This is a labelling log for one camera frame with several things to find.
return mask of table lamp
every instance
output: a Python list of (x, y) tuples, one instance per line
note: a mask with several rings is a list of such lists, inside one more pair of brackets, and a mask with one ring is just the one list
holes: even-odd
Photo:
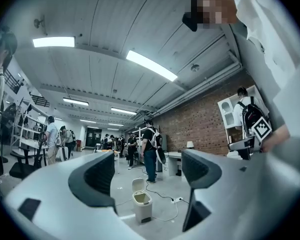
[(194, 146), (194, 143), (193, 143), (192, 141), (188, 141), (188, 142), (186, 143), (186, 147), (187, 147), (188, 149), (193, 149), (195, 146)]

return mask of black railing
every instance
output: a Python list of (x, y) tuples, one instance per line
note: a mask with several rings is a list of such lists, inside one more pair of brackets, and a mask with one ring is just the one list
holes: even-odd
[(50, 103), (42, 96), (32, 95), (30, 94), (34, 104), (44, 106), (44, 107), (50, 107)]
[(8, 69), (5, 70), (4, 72), (4, 82), (7, 86), (9, 86), (9, 88), (15, 93), (17, 94), (20, 87), (21, 87), (21, 83), (20, 81), (17, 81), (13, 75), (9, 72)]

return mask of trash can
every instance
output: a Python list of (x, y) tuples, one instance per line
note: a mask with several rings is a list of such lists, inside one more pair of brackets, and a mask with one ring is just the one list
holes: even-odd
[(136, 178), (132, 181), (133, 209), (139, 223), (149, 222), (152, 218), (152, 198), (145, 192), (145, 185), (144, 178)]

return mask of brick wall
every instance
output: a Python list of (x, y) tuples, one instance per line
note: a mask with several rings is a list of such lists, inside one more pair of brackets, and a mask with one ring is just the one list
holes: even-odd
[[(218, 102), (237, 93), (240, 86), (254, 85), (245, 70), (194, 97), (190, 101), (153, 119), (160, 132), (167, 134), (170, 152), (185, 149), (193, 141), (196, 150), (216, 155), (228, 153), (227, 135)], [(233, 141), (242, 138), (242, 132), (231, 129)]]

